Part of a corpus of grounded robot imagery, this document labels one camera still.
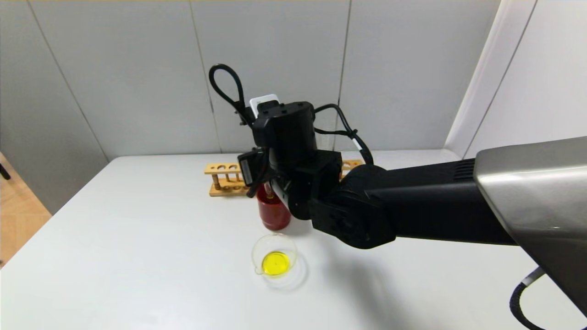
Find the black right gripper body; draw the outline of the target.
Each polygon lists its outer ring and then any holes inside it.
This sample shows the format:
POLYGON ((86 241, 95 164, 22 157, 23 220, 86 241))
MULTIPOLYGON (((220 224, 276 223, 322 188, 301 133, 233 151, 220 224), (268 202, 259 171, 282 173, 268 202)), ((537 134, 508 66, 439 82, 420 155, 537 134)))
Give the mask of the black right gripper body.
POLYGON ((257 187, 270 178, 270 149, 253 148, 238 156, 242 178, 248 187, 257 187))

